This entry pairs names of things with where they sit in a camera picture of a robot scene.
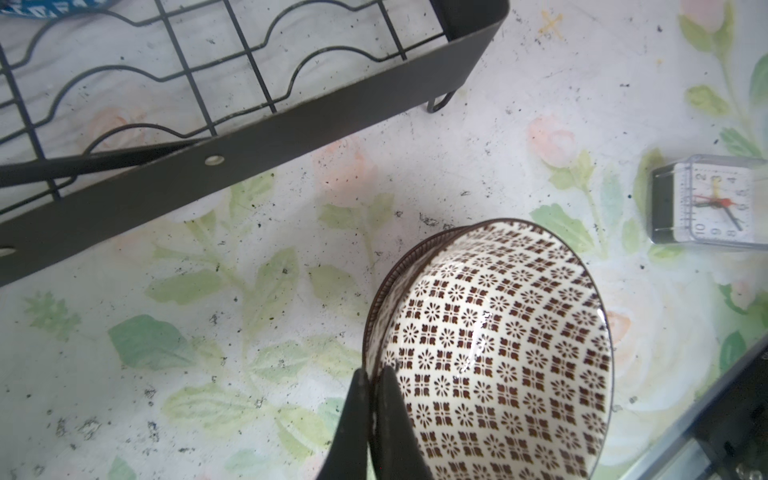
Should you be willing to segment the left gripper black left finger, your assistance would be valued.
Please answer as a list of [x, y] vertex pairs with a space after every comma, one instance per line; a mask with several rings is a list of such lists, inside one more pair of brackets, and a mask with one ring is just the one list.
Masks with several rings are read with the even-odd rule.
[[368, 436], [371, 421], [369, 380], [363, 368], [352, 377], [331, 448], [317, 480], [367, 478]]

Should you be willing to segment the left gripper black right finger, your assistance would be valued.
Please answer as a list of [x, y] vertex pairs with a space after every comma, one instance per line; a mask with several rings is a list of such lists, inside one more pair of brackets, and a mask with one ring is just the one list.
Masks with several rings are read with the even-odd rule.
[[391, 366], [381, 370], [374, 385], [373, 466], [380, 480], [432, 479]]

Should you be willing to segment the brown dotted pattern bowl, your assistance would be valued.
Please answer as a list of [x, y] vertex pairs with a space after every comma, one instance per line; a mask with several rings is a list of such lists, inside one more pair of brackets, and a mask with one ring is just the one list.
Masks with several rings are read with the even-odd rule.
[[433, 479], [587, 479], [613, 357], [591, 275], [552, 232], [494, 219], [436, 234], [390, 270], [363, 365], [395, 370]]

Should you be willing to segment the blue triangle pattern bowl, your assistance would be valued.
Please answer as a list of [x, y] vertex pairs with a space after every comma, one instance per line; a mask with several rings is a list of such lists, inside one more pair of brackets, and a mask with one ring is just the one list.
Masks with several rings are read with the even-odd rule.
[[1, 14], [17, 18], [49, 20], [73, 12], [108, 9], [115, 3], [115, 0], [2, 0]]

